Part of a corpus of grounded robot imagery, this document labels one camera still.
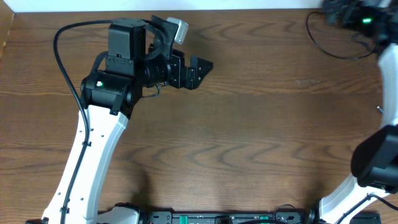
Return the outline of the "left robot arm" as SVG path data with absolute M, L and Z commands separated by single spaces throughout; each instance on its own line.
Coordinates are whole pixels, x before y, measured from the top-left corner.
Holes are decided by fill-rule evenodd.
M 145 88 L 162 85 L 194 90 L 212 70 L 205 59 L 185 64 L 182 44 L 188 24 L 170 17 L 108 21 L 108 49 L 96 57 L 90 74 L 72 94 L 78 127 L 57 191 L 39 223 L 147 223 L 144 211 L 119 203 L 99 213 L 104 179 L 114 148 Z

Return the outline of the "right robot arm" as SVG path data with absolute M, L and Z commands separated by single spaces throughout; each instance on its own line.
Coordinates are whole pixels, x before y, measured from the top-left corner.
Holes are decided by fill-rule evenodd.
M 397 193 L 397 1 L 323 1 L 327 23 L 372 40 L 383 88 L 380 129 L 354 150 L 349 176 L 308 214 L 307 223 L 364 223 L 358 213 Z

